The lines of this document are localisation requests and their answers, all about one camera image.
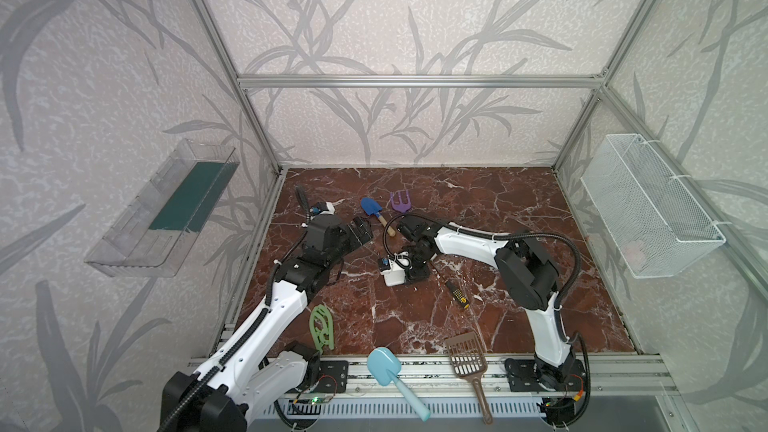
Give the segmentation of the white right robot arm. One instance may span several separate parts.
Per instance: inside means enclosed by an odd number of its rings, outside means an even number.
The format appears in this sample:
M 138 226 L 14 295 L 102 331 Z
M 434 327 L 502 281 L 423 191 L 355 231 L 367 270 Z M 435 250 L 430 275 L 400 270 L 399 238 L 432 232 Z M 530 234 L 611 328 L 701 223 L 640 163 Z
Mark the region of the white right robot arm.
M 387 224 L 409 242 L 403 263 L 387 242 L 385 252 L 404 270 L 406 281 L 427 277 L 428 263 L 438 255 L 454 255 L 489 265 L 498 271 L 512 301 L 525 310 L 534 338 L 534 377 L 542 388 L 554 390 L 573 372 L 573 339 L 565 331 L 562 302 L 582 270 L 578 247 L 567 237 L 548 232 L 494 233 L 444 222 L 417 213 L 403 213 Z M 573 270 L 563 285 L 560 269 L 540 240 L 565 244 L 574 257 Z

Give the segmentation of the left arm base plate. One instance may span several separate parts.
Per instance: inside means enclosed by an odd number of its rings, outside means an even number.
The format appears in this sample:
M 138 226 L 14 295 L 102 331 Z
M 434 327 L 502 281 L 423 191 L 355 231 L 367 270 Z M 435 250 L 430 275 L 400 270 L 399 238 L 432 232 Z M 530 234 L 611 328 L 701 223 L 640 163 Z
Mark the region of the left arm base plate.
M 350 362 L 347 360 L 321 359 L 310 372 L 314 380 L 309 388 L 314 394 L 339 394 L 347 389 Z

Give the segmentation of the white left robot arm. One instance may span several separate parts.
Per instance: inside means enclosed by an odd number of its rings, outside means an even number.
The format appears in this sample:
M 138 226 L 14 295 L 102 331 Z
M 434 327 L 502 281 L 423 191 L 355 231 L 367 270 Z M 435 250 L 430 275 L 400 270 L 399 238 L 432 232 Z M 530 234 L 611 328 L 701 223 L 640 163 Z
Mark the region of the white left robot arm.
M 313 381 L 316 351 L 293 345 L 265 364 L 283 331 L 328 284 L 334 267 L 373 238 L 370 222 L 346 223 L 311 210 L 303 234 L 276 261 L 265 296 L 220 349 L 194 373 L 175 373 L 161 398 L 162 431 L 245 431 L 256 415 L 290 389 Z

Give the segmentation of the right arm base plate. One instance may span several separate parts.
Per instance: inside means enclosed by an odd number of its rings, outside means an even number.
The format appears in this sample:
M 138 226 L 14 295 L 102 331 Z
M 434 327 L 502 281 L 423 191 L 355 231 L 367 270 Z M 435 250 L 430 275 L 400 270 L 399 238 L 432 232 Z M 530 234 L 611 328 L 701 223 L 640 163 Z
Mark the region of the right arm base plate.
M 578 359 L 567 359 L 555 367 L 536 358 L 507 358 L 504 370 L 512 392 L 575 393 L 583 389 L 586 378 L 583 363 Z

